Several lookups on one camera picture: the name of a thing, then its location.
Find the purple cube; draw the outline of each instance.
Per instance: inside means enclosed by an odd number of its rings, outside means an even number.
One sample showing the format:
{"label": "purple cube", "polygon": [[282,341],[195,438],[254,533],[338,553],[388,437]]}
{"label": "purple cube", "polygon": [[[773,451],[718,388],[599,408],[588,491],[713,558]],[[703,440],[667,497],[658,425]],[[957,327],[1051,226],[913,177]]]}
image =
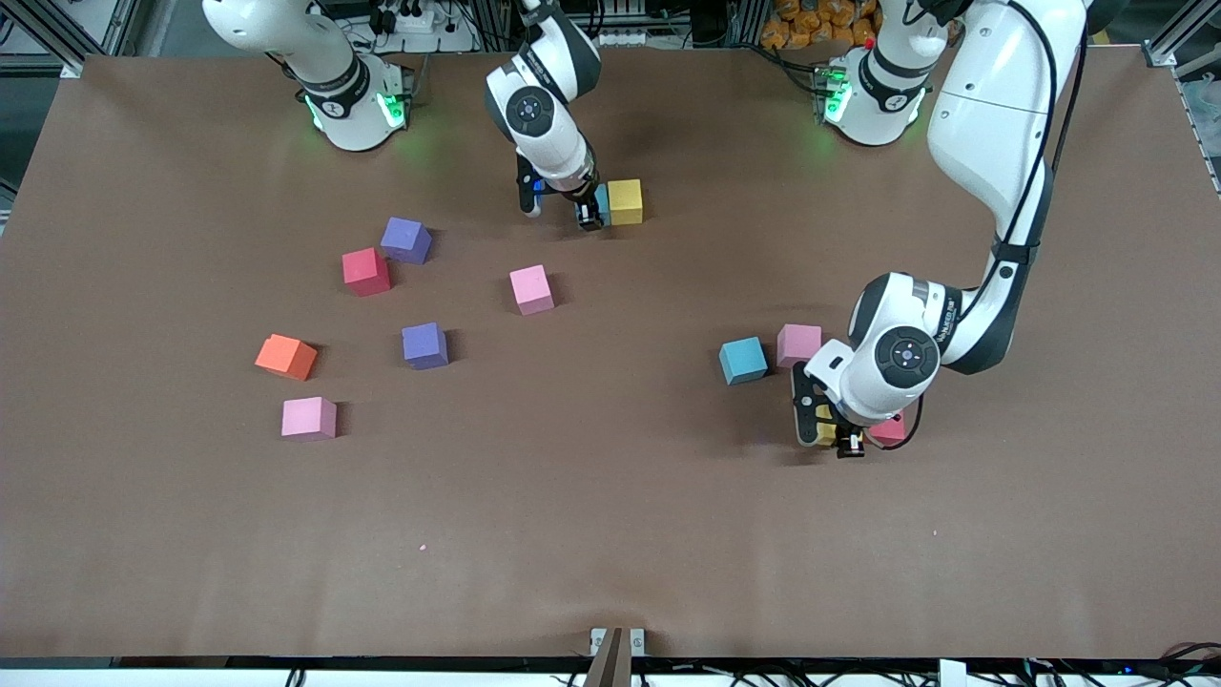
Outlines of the purple cube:
{"label": "purple cube", "polygon": [[429,257],[432,236],[424,225],[398,217],[389,217],[382,233],[382,251],[392,260],[422,265]]}
{"label": "purple cube", "polygon": [[403,327],[403,359],[411,370],[448,366],[446,332],[435,321]]}
{"label": "purple cube", "polygon": [[291,442],[335,439],[336,406],[321,397],[284,401],[280,436]]}

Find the foam cube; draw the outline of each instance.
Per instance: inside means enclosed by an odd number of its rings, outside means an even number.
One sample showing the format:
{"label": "foam cube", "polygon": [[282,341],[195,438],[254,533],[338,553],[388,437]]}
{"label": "foam cube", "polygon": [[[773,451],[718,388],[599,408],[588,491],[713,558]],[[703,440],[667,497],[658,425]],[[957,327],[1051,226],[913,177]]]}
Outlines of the foam cube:
{"label": "foam cube", "polygon": [[542,265],[510,271],[509,282],[521,314],[532,315],[556,306],[551,284],[547,283],[547,270]]}
{"label": "foam cube", "polygon": [[335,439],[335,404],[321,397],[284,401],[280,436],[292,442]]}
{"label": "foam cube", "polygon": [[[607,184],[600,183],[593,189],[593,199],[598,201],[598,218],[602,221],[602,226],[610,226],[610,196],[607,195]],[[573,211],[576,214],[576,218],[580,218],[580,207],[574,207]]]}
{"label": "foam cube", "polygon": [[403,327],[403,360],[411,370],[448,366],[446,332],[435,321]]}
{"label": "foam cube", "polygon": [[374,248],[343,255],[343,282],[357,295],[372,295],[389,290],[389,267],[386,257]]}
{"label": "foam cube", "polygon": [[272,333],[263,342],[263,349],[254,365],[263,370],[304,382],[314,369],[317,351],[305,345],[303,340]]}
{"label": "foam cube", "polygon": [[869,428],[869,437],[883,447],[894,447],[907,437],[907,423],[900,411],[895,417]]}
{"label": "foam cube", "polygon": [[725,373],[725,384],[741,384],[767,375],[767,359],[763,358],[759,337],[725,343],[720,348],[720,370]]}
{"label": "foam cube", "polygon": [[791,369],[814,358],[823,348],[823,327],[805,323],[786,323],[775,337],[777,366]]}
{"label": "foam cube", "polygon": [[432,234],[424,225],[414,220],[389,217],[386,232],[382,233],[382,251],[399,262],[422,265],[429,259],[432,246]]}
{"label": "foam cube", "polygon": [[814,439],[814,447],[822,447],[829,449],[835,445],[835,421],[832,420],[832,411],[827,406],[818,406],[814,409],[814,417],[821,421],[818,423],[818,436]]}
{"label": "foam cube", "polygon": [[607,182],[610,223],[640,223],[645,221],[645,199],[640,193],[640,179]]}

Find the teal cube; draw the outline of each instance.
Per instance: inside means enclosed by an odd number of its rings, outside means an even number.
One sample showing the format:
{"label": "teal cube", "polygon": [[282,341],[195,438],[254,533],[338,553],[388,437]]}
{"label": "teal cube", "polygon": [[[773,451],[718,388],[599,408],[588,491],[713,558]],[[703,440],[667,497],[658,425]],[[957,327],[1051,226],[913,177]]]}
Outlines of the teal cube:
{"label": "teal cube", "polygon": [[[610,226],[610,195],[607,193],[607,184],[600,183],[597,188],[593,189],[593,198],[598,201],[598,217],[602,220],[602,226]],[[573,207],[573,212],[579,217],[581,215],[580,210]]]}
{"label": "teal cube", "polygon": [[725,384],[752,382],[767,375],[767,359],[763,358],[759,337],[725,343],[720,348],[720,370],[725,373]]}

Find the orange bag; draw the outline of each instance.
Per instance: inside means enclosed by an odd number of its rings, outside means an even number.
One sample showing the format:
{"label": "orange bag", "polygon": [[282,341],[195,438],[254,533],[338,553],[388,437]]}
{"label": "orange bag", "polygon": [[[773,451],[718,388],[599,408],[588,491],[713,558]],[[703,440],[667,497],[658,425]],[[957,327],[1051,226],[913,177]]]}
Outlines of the orange bag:
{"label": "orange bag", "polygon": [[789,41],[789,24],[788,22],[781,22],[772,20],[763,24],[763,34],[759,38],[759,45],[768,50],[784,48],[785,43]]}
{"label": "orange bag", "polygon": [[797,31],[796,27],[789,33],[789,43],[785,48],[805,48],[810,45],[810,32]]}
{"label": "orange bag", "polygon": [[775,13],[784,21],[792,21],[801,11],[801,0],[775,0]]}
{"label": "orange bag", "polygon": [[869,24],[869,20],[852,22],[852,45],[864,45],[871,38],[873,38],[873,26]]}
{"label": "orange bag", "polygon": [[818,18],[834,26],[849,27],[856,15],[851,0],[818,0]]}
{"label": "orange bag", "polygon": [[821,23],[823,22],[818,21],[818,12],[801,11],[797,12],[797,18],[792,20],[792,29],[812,33]]}

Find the pink cube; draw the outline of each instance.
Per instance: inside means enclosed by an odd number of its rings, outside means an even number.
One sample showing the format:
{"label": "pink cube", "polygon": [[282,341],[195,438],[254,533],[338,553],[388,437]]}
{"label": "pink cube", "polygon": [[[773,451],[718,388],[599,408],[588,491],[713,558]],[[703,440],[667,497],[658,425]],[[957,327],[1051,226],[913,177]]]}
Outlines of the pink cube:
{"label": "pink cube", "polygon": [[777,366],[791,369],[814,358],[823,348],[823,327],[806,323],[786,323],[775,337]]}
{"label": "pink cube", "polygon": [[894,447],[907,437],[907,423],[904,422],[904,412],[895,417],[869,428],[869,437],[873,437],[883,447]]}
{"label": "pink cube", "polygon": [[509,281],[513,282],[513,297],[521,314],[532,315],[556,306],[542,265],[510,271]]}
{"label": "pink cube", "polygon": [[335,439],[335,404],[321,397],[284,401],[280,436],[291,442]]}
{"label": "pink cube", "polygon": [[357,295],[372,295],[389,290],[389,267],[386,257],[374,248],[343,255],[343,282]]}

